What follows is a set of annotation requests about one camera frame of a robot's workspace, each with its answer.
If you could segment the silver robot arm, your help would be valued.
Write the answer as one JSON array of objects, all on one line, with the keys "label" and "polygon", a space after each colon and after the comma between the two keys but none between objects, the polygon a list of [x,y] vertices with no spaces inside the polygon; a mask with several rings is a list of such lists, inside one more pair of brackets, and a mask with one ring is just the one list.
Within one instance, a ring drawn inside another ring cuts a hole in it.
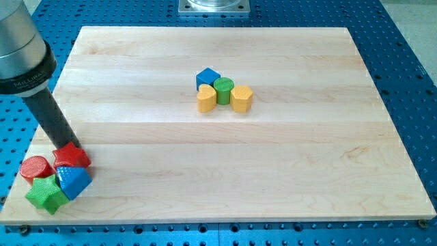
[{"label": "silver robot arm", "polygon": [[56,66],[25,3],[1,0],[1,93],[32,96],[46,89]]}]

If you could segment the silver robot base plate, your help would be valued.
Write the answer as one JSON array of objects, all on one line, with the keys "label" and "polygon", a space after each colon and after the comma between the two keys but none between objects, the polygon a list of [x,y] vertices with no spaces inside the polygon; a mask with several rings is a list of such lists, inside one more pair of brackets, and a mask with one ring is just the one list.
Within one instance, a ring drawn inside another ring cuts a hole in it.
[{"label": "silver robot base plate", "polygon": [[249,0],[179,0],[178,12],[183,15],[196,14],[248,14]]}]

